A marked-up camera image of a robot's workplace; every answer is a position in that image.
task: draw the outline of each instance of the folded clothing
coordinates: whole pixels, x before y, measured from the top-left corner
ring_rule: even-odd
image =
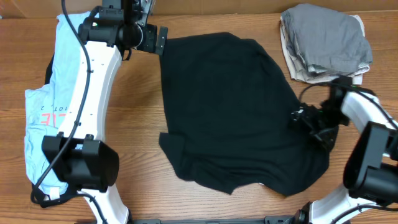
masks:
[[[299,4],[283,12],[281,21],[282,50],[292,78],[327,82],[369,70],[373,57],[359,16]]]
[[[358,15],[352,16],[358,20],[361,24],[361,30],[363,36],[365,36],[364,25],[361,18]],[[312,69],[310,72],[305,68],[305,65],[302,63],[300,59],[290,54],[290,51],[287,50],[287,46],[289,46],[289,36],[287,35],[287,31],[285,29],[283,18],[280,18],[280,41],[282,43],[282,51],[286,60],[287,67],[289,69],[290,77],[294,80],[299,80],[307,83],[320,83],[320,82],[329,82],[333,79],[337,78],[339,75],[346,75],[353,78],[353,84],[360,85],[362,84],[363,74],[370,70],[369,65],[365,65],[363,67],[359,67],[357,72],[353,73],[342,73],[342,72],[334,72],[328,71],[326,69],[323,70],[313,70],[313,67],[308,69]]]
[[[75,29],[89,14],[86,12],[69,15]],[[47,73],[52,73],[49,83],[37,90],[25,91],[25,163],[26,174],[33,184],[49,166],[42,150],[43,137],[58,134],[58,128],[72,100],[79,71],[80,45],[65,16],[59,15],[57,19],[59,23],[56,30],[52,69],[49,67],[47,70]],[[64,194],[68,188],[68,184],[59,181],[53,170],[46,176],[39,189],[45,194],[50,194],[52,188],[55,188],[59,194]]]
[[[300,103],[255,40],[169,39],[160,65],[169,133],[159,144],[179,178],[228,194],[260,182],[288,196],[327,170],[329,152],[290,122]]]

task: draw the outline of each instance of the red lettering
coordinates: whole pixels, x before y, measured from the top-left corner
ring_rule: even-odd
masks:
[[[51,114],[42,114],[42,116],[47,116],[47,120],[46,121],[42,121],[40,123],[45,124],[45,125],[49,125],[50,122],[50,115]]]
[[[55,115],[55,114],[52,114],[52,117],[53,117],[53,124],[54,124],[54,127],[55,127],[55,118],[57,117],[57,115]]]

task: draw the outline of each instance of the wire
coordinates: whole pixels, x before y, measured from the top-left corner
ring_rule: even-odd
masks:
[[[336,224],[338,221],[340,221],[342,218],[344,218],[345,216],[359,210],[361,211],[361,209],[363,208],[370,208],[370,209],[376,209],[376,210],[382,210],[382,211],[387,211],[387,212],[398,212],[398,208],[386,208],[386,207],[381,207],[381,206],[375,206],[375,205],[358,205],[355,208],[351,208],[345,212],[343,212],[342,214],[340,214],[339,216],[337,216],[332,222],[331,224]]]
[[[360,90],[358,90],[352,86],[347,86],[347,85],[342,85],[339,83],[332,83],[332,82],[311,84],[303,89],[303,91],[300,93],[300,96],[298,97],[298,100],[300,102],[302,102],[304,93],[308,89],[310,89],[314,86],[337,86],[337,87],[341,87],[346,90],[353,91],[353,92],[357,93],[358,95],[362,96],[363,98],[369,100],[372,104],[374,104],[379,109],[379,111],[383,114],[383,116],[388,120],[388,122],[392,125],[392,127],[395,128],[396,130],[398,130],[397,124],[394,122],[394,120],[392,120],[392,118],[387,114],[387,112],[380,106],[380,104],[376,103],[372,98],[368,97],[363,92],[361,92]]]
[[[93,10],[91,10],[90,15],[88,17],[94,18],[97,13],[100,12],[101,6],[95,6]]]
[[[87,52],[87,49],[86,49],[83,41],[81,41],[76,29],[74,28],[72,22],[69,19],[68,12],[67,12],[67,9],[66,9],[66,6],[65,6],[65,0],[61,0],[61,4],[62,4],[62,12],[63,12],[63,14],[64,14],[69,26],[70,26],[70,28],[71,28],[73,34],[75,35],[75,37],[79,41],[79,44],[80,44],[81,48],[83,49],[83,51],[85,53],[85,57],[86,57],[86,61],[87,61],[87,78],[86,78],[85,90],[83,92],[83,96],[82,96],[82,99],[81,99],[80,107],[79,107],[79,110],[77,112],[76,120],[75,120],[74,125],[72,127],[72,131],[70,132],[68,139],[66,140],[65,144],[62,146],[62,148],[59,151],[59,153],[54,157],[53,161],[50,163],[50,165],[46,168],[46,170],[40,176],[40,178],[38,179],[38,181],[34,185],[34,187],[32,189],[32,192],[30,193],[31,201],[36,203],[36,204],[39,204],[39,202],[36,200],[34,192],[36,192],[39,189],[40,184],[43,182],[43,180],[45,179],[47,174],[49,174],[51,169],[54,167],[54,165],[58,162],[58,160],[61,158],[61,156],[67,150],[68,145],[69,145],[70,141],[72,140],[72,137],[76,133],[77,127],[80,125],[80,117],[81,117],[81,114],[83,112],[83,108],[84,108],[84,105],[85,105],[85,102],[86,102],[86,98],[87,98],[88,87],[90,85],[90,77],[91,77],[90,57],[88,56],[88,52]],[[98,214],[100,215],[103,223],[107,223],[106,219],[105,219],[105,217],[104,217],[104,215],[103,215],[103,213],[101,211],[101,208],[98,205],[98,202],[95,200],[95,198],[93,196],[91,196],[89,194],[76,194],[76,195],[69,196],[69,199],[71,199],[73,197],[88,197],[88,198],[90,198],[90,200],[93,201],[93,203],[95,204],[95,207],[98,209]]]

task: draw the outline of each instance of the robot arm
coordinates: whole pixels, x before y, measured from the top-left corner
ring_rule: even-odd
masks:
[[[80,123],[68,145],[67,156],[54,165],[58,179],[95,198],[107,223],[132,223],[127,207],[116,188],[119,157],[105,141],[105,116],[114,78],[125,51],[131,49],[162,54],[167,28],[147,24],[152,0],[103,0],[103,7],[95,7],[79,27],[80,39],[90,58],[90,85]],[[52,162],[70,137],[81,104],[87,79],[87,61],[80,49],[80,69],[75,89],[57,136],[45,136],[43,152]],[[97,206],[86,198],[97,220],[101,220]]]
[[[351,120],[361,137],[345,167],[343,184],[325,198],[311,203],[309,208],[299,210],[295,219],[299,220],[300,215],[305,218],[298,223],[342,224],[368,208],[335,220],[348,210],[362,205],[387,206],[398,202],[398,168],[382,163],[383,155],[397,160],[397,123],[381,108],[372,91],[354,89],[360,91],[357,93],[342,87],[351,86],[350,81],[341,77],[331,83],[330,98],[322,103],[326,116],[322,123],[348,125]],[[297,113],[302,117],[301,113],[305,115],[309,110],[314,108],[303,104],[303,109]]]

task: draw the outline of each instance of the black base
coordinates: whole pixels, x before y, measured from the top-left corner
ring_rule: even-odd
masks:
[[[293,216],[267,216],[263,219],[225,219],[225,220],[177,220],[161,221],[159,219],[135,220],[134,224],[292,224]]]

